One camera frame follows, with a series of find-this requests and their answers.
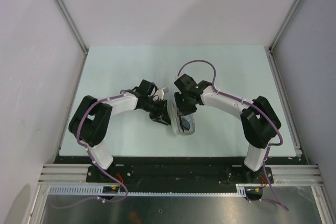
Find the black gold aviator sunglasses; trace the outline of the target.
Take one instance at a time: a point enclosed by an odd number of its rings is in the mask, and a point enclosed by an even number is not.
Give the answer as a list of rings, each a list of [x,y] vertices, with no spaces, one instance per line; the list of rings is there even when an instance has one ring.
[[[191,131],[193,129],[193,117],[192,115],[180,115],[180,128],[182,132]]]

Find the pale green glasses case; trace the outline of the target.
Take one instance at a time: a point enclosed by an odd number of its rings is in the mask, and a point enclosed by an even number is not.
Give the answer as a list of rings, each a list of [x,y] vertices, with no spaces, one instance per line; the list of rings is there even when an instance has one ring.
[[[171,100],[167,102],[167,112],[176,135],[191,135],[195,133],[196,127],[192,114],[181,115],[177,106]]]

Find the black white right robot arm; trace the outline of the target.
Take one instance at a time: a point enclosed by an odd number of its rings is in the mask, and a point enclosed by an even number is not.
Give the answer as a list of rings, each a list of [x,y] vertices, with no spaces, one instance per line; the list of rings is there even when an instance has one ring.
[[[235,95],[217,90],[208,81],[196,83],[187,74],[178,77],[175,86],[179,90],[174,93],[175,108],[173,116],[176,128],[182,130],[181,118],[193,114],[197,105],[210,106],[238,118],[243,127],[245,139],[249,143],[247,155],[242,169],[243,179],[254,183],[261,177],[260,168],[269,153],[270,142],[279,136],[281,122],[269,101],[262,96],[246,100]]]

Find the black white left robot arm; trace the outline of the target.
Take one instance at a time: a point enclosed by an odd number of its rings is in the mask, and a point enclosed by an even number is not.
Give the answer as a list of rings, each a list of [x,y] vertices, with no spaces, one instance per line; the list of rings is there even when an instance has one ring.
[[[158,88],[155,83],[142,80],[139,86],[121,90],[113,97],[97,99],[85,96],[74,115],[68,130],[74,135],[77,143],[86,149],[89,157],[98,169],[98,176],[105,182],[115,178],[116,169],[111,166],[113,156],[104,143],[110,118],[126,111],[143,110],[156,123],[171,125],[167,111],[167,100],[164,95],[168,88]]]

